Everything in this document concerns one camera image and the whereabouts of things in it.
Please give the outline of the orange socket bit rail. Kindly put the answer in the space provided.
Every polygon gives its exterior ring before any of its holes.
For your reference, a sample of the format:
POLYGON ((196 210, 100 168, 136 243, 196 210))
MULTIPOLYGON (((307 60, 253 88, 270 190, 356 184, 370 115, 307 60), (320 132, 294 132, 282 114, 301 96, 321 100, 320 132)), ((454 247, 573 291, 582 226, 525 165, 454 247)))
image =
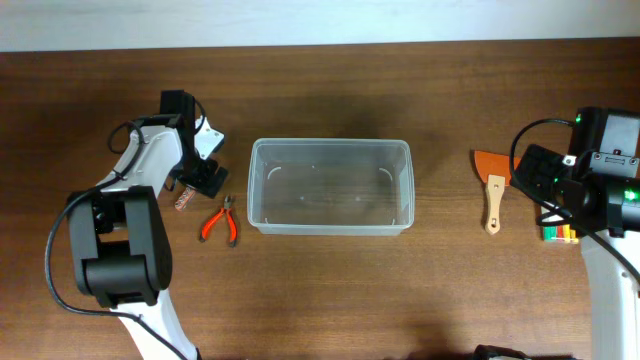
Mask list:
POLYGON ((196 195, 196 191, 191 187, 186 187, 179 198, 174 203, 174 207, 177 211, 183 211, 191 199, 196 195))

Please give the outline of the red scraper wooden handle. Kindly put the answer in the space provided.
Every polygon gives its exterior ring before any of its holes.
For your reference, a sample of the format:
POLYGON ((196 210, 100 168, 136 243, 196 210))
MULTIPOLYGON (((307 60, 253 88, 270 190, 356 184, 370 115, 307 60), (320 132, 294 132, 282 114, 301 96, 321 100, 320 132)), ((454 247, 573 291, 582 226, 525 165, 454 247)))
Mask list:
POLYGON ((473 152, 475 169, 485 185, 487 219, 485 230, 495 235, 501 229, 500 206, 505 188, 510 185, 509 156, 481 150, 473 152))

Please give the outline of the clear pack of coloured markers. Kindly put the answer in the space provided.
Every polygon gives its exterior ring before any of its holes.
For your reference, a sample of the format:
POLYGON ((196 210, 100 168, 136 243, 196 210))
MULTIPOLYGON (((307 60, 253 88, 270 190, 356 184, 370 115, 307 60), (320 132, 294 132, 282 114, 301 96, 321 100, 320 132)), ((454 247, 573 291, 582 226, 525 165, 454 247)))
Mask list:
POLYGON ((560 216, 552 214, 548 209, 541 207, 537 223, 541 231, 542 241, 545 243, 559 243, 577 245, 580 240, 576 231, 568 224, 561 223, 560 216))

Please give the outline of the clear plastic container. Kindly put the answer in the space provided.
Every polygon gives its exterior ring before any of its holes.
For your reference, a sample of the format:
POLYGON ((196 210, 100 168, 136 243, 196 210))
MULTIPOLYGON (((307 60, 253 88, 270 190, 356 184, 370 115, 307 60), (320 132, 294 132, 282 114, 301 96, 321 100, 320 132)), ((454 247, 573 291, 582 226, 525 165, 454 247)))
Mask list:
POLYGON ((263 234, 397 236, 415 220, 408 143, 398 139, 260 138, 247 218, 263 234))

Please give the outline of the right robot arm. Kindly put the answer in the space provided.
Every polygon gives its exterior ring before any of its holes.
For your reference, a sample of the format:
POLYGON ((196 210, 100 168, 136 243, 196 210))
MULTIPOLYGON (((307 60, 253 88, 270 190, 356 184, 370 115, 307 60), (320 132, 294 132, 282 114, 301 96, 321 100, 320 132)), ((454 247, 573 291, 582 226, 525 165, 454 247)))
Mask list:
POLYGON ((566 154, 530 145, 510 183, 578 235, 591 301, 592 356, 639 356, 639 115, 583 107, 566 154))

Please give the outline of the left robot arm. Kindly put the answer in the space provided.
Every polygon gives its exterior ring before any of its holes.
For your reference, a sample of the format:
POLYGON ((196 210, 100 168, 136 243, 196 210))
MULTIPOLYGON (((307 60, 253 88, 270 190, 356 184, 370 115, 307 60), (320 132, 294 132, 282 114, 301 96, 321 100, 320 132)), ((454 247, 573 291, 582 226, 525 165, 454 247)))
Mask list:
POLYGON ((145 359, 198 359, 173 307, 173 259, 157 199, 175 183, 215 197, 228 175, 212 159, 224 143, 199 101, 164 90, 159 111, 123 125, 120 159, 96 186, 70 195, 68 223, 79 291, 94 315, 119 319, 145 359))

